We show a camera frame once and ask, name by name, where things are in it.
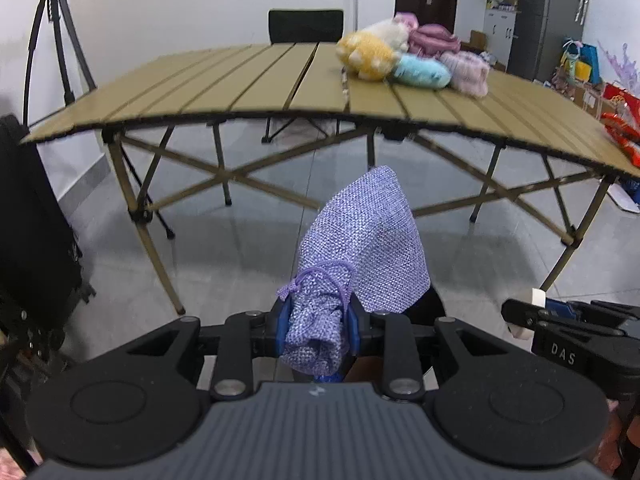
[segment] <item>purple drawstring pouch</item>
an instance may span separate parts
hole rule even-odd
[[[331,375],[348,352],[343,314],[352,292],[366,312],[403,312],[429,288],[424,250],[396,174],[375,168],[335,195],[306,232],[282,359]]]

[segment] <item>metal bolt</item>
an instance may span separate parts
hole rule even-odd
[[[237,379],[222,379],[213,387],[213,390],[225,397],[235,397],[246,390],[246,385]]]
[[[394,379],[389,383],[389,389],[397,395],[412,395],[420,390],[420,383],[415,379]]]

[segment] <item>light blue plush toy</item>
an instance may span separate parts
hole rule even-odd
[[[442,63],[414,54],[402,54],[394,77],[406,85],[433,89],[444,88],[451,81],[451,73]]]

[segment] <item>black chair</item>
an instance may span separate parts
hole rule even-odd
[[[344,28],[344,13],[341,9],[271,9],[269,11],[269,38],[274,43],[337,43],[342,37]],[[271,118],[267,119],[267,128],[262,143],[271,142],[282,130],[287,128],[295,119],[290,119],[273,135],[269,135]],[[325,137],[328,134],[316,124],[307,119],[315,129]]]

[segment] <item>black circular pad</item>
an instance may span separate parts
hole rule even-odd
[[[148,356],[72,368],[37,388],[26,416],[46,458],[82,466],[144,462],[182,442],[200,407],[195,387]]]
[[[434,415],[469,454],[514,468],[547,468],[589,456],[608,420],[591,381],[542,359],[472,359],[439,389]]]

